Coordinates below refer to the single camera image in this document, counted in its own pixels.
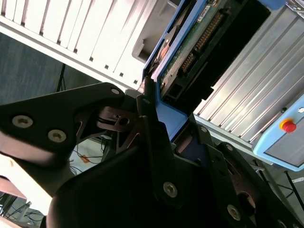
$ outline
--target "red emergency stop button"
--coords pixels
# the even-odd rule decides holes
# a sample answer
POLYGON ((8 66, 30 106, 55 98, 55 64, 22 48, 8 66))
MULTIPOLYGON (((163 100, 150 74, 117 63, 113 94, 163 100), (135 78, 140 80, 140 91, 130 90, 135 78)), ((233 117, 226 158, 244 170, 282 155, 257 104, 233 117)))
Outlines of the red emergency stop button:
POLYGON ((294 132, 296 129, 296 124, 292 121, 287 121, 285 123, 283 123, 282 125, 282 129, 286 132, 286 133, 291 133, 294 132))

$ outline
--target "green circuit board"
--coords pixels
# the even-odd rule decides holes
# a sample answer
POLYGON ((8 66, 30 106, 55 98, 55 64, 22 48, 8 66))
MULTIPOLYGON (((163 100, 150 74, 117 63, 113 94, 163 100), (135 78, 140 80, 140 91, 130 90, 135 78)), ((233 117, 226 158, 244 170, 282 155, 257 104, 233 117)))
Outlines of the green circuit board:
POLYGON ((225 0, 218 0, 216 5, 206 5, 197 21, 192 26, 182 45, 172 58, 164 74, 161 76, 161 89, 168 83, 170 77, 177 73, 180 67, 186 69, 191 64, 194 56, 191 51, 200 42, 208 25, 216 16, 217 11, 224 5, 225 0))

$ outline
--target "silver bolt head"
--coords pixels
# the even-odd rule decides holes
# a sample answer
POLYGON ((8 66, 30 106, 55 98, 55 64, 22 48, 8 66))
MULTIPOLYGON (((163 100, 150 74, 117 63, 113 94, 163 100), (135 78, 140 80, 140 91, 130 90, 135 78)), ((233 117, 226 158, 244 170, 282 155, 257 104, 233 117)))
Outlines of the silver bolt head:
POLYGON ((285 223, 284 223, 282 220, 279 220, 279 219, 278 219, 277 222, 280 224, 280 226, 281 226, 282 228, 287 228, 287 226, 285 225, 285 223))
POLYGON ((150 103, 151 103, 151 102, 150 102, 148 99, 146 99, 146 98, 144 98, 143 101, 144 101, 145 103, 147 103, 147 104, 150 104, 150 103))
POLYGON ((33 120, 26 115, 17 115, 12 119, 13 125, 20 128, 28 128, 33 125, 33 120))
POLYGON ((227 206, 227 210, 228 210, 229 215, 231 215, 234 220, 236 220, 236 221, 241 220, 241 215, 235 206, 229 204, 227 206))
POLYGON ((49 140, 55 143, 62 143, 67 139, 67 135, 62 130, 52 130, 47 134, 49 140))
POLYGON ((177 189, 176 189, 176 187, 175 187, 175 185, 173 183, 171 183, 171 182, 164 182, 164 184, 163 184, 163 190, 171 198, 177 197, 177 189))
POLYGON ((114 89, 114 88, 111 89, 111 92, 114 93, 114 94, 117 94, 117 95, 120 94, 120 92, 117 89, 114 89))
POLYGON ((226 147, 227 147, 228 150, 233 151, 232 146, 230 146, 229 144, 226 144, 226 147))
POLYGON ((203 127, 203 126, 201 126, 200 129, 201 129, 203 132, 205 132, 205 133, 208 132, 207 129, 206 129, 205 127, 203 127))

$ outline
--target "circuit board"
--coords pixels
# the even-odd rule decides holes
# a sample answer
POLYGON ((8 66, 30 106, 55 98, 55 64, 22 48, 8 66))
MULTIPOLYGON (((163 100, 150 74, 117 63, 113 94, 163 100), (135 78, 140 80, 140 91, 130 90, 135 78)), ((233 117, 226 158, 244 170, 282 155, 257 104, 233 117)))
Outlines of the circuit board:
POLYGON ((212 1, 205 6, 177 53, 172 58, 164 74, 161 76, 161 90, 168 83, 172 75, 180 71, 185 73, 189 66, 191 66, 195 59, 192 51, 199 52, 206 44, 206 41, 223 17, 223 14, 219 13, 218 10, 225 2, 225 0, 212 1))

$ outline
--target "wire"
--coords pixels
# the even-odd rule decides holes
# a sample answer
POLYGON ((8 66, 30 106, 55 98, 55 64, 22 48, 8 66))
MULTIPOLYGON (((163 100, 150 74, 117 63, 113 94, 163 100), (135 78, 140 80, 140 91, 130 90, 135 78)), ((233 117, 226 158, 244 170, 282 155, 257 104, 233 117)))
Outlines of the wire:
POLYGON ((88 160, 88 158, 102 158, 102 156, 89 156, 89 157, 84 156, 84 155, 82 155, 82 154, 80 154, 80 153, 78 152, 78 145, 77 145, 76 151, 75 151, 75 150, 73 150, 73 151, 76 152, 76 154, 78 155, 78 157, 85 159, 85 160, 88 161, 89 163, 92 163, 92 164, 100 164, 100 162, 92 162, 92 161, 88 160))
POLYGON ((29 203, 26 203, 24 205, 22 205, 21 207, 19 207, 18 209, 16 209, 13 213, 11 213, 10 215, 8 215, 6 218, 11 217, 12 215, 16 214, 20 209, 22 209, 24 206, 28 205, 29 203))
POLYGON ((63 87, 64 87, 65 90, 67 90, 67 88, 66 88, 66 81, 65 81, 65 77, 64 76, 62 76, 62 80, 63 80, 63 87))
POLYGON ((34 222, 40 222, 40 221, 43 219, 43 217, 42 217, 42 219, 40 219, 40 220, 35 220, 35 219, 33 219, 30 215, 28 216, 28 218, 29 218, 30 220, 34 221, 34 222))
POLYGON ((76 169, 76 170, 78 170, 79 172, 82 172, 80 169, 78 169, 77 167, 75 167, 75 166, 70 166, 71 168, 73 168, 73 169, 76 169))

